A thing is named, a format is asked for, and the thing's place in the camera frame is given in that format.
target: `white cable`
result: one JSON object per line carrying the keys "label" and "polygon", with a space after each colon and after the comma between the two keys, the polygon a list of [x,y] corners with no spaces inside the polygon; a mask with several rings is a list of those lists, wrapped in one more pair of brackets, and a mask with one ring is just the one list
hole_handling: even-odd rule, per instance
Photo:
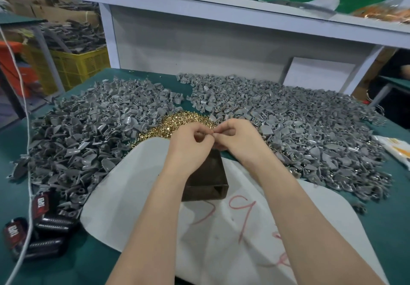
{"label": "white cable", "polygon": [[[29,114],[27,110],[27,102],[25,99],[25,93],[24,93],[24,83],[23,83],[23,77],[20,73],[20,70],[18,69],[16,58],[14,57],[13,50],[11,49],[9,43],[6,40],[6,36],[3,33],[3,29],[0,26],[0,33],[3,38],[3,41],[5,42],[7,48],[9,49],[10,55],[12,56],[14,66],[16,67],[18,77],[20,79],[20,88],[21,88],[21,93],[23,94],[23,101],[24,101],[24,112],[26,114],[26,119],[27,119],[27,154],[29,155],[29,146],[30,146],[30,119],[29,119]],[[32,200],[33,200],[33,191],[31,189],[31,181],[30,181],[30,166],[28,166],[28,196],[29,196],[29,202],[28,202],[28,232],[27,232],[27,237],[26,240],[24,241],[23,248],[20,252],[20,256],[18,257],[18,261],[16,265],[14,266],[14,269],[12,273],[10,274],[10,277],[8,278],[7,282],[5,285],[11,285],[13,282],[14,278],[16,277],[18,270],[20,270],[21,265],[23,264],[24,257],[27,252],[28,244],[30,243],[30,239],[33,233],[33,217],[32,217]]]}

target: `plastic bag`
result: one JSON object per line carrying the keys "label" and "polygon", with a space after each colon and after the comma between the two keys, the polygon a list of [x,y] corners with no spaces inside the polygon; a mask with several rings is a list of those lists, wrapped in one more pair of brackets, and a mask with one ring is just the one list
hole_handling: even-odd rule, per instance
{"label": "plastic bag", "polygon": [[374,136],[383,147],[392,154],[397,160],[403,163],[410,171],[410,144],[398,140],[397,138],[388,138],[384,136]]}
{"label": "plastic bag", "polygon": [[410,24],[410,9],[400,7],[400,3],[400,0],[383,1],[357,9],[352,12],[352,15],[387,22]]}

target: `left hand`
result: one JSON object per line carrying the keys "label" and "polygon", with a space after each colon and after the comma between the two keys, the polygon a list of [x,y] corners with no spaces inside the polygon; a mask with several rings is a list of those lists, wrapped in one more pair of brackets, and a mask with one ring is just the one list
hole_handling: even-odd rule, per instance
{"label": "left hand", "polygon": [[213,130],[199,122],[180,126],[171,136],[162,171],[181,176],[186,182],[208,157],[215,142],[212,134]]}

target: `yellow plastic crate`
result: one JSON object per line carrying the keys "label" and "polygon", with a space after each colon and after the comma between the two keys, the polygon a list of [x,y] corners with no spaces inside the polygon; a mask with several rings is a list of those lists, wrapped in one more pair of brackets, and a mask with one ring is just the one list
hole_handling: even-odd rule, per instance
{"label": "yellow plastic crate", "polygon": [[[66,91],[86,81],[104,68],[110,67],[107,47],[83,54],[70,54],[52,50],[50,50],[50,53]],[[44,93],[51,95],[57,92],[57,86],[54,83],[43,52],[26,45],[23,54],[26,61],[37,73]]]}

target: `forearm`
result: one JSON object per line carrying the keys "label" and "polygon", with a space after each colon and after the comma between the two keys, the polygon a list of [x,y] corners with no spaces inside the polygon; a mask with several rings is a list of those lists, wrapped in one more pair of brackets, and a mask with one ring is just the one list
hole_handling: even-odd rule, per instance
{"label": "forearm", "polygon": [[178,212],[186,178],[162,172],[107,285],[166,285],[175,277]]}
{"label": "forearm", "polygon": [[256,172],[298,284],[383,284],[273,154]]}

